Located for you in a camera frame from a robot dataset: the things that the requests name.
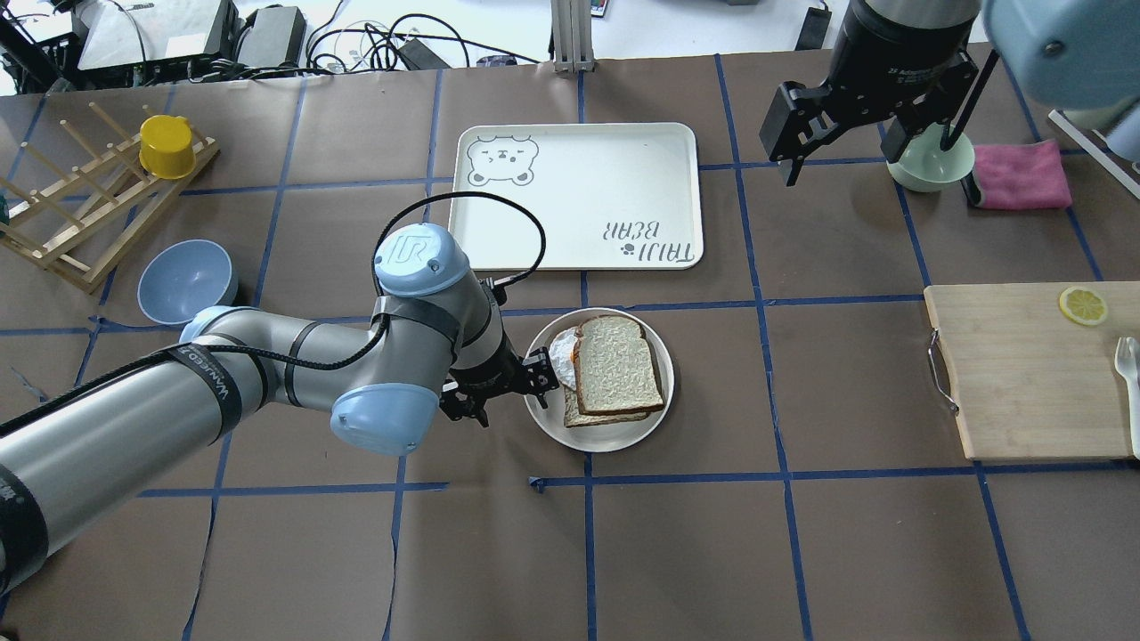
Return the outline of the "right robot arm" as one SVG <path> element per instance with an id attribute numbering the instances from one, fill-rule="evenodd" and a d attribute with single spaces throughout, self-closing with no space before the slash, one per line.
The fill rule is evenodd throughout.
<path id="1" fill-rule="evenodd" d="M 1034 102 L 1099 109 L 1137 97 L 1135 1 L 852 1 L 822 86 L 777 86 L 759 138 L 785 185 L 819 147 L 889 121 L 883 157 L 920 135 L 956 143 L 995 62 Z"/>

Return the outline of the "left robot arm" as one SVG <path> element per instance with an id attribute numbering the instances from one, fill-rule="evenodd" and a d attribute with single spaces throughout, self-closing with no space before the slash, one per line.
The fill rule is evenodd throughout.
<path id="1" fill-rule="evenodd" d="M 505 279 L 477 279 L 439 224 L 378 243 L 370 328 L 253 307 L 199 313 L 148 354 L 3 425 L 3 592 L 93 520 L 270 401 L 329 413 L 343 443 L 404 456 L 438 411 L 487 422 L 484 401 L 557 389 L 545 349 L 502 327 Z"/>

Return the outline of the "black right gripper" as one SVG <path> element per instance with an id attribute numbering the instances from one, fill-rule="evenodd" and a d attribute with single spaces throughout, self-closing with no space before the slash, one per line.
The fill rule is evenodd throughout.
<path id="1" fill-rule="evenodd" d="M 777 86 L 759 139 L 793 187 L 805 159 L 860 125 L 887 120 L 886 161 L 930 125 L 947 125 L 978 68 L 966 41 L 978 1 L 850 1 L 821 86 Z"/>

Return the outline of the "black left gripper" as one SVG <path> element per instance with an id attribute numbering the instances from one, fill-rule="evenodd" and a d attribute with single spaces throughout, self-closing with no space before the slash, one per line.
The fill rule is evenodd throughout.
<path id="1" fill-rule="evenodd" d="M 477 419 L 482 429 L 490 425 L 484 403 L 505 393 L 537 398 L 546 409 L 545 393 L 561 386 L 549 349 L 537 349 L 522 357 L 502 325 L 500 305 L 508 300 L 505 279 L 480 279 L 489 305 L 484 328 L 461 344 L 459 360 L 449 370 L 439 401 L 443 415 Z"/>

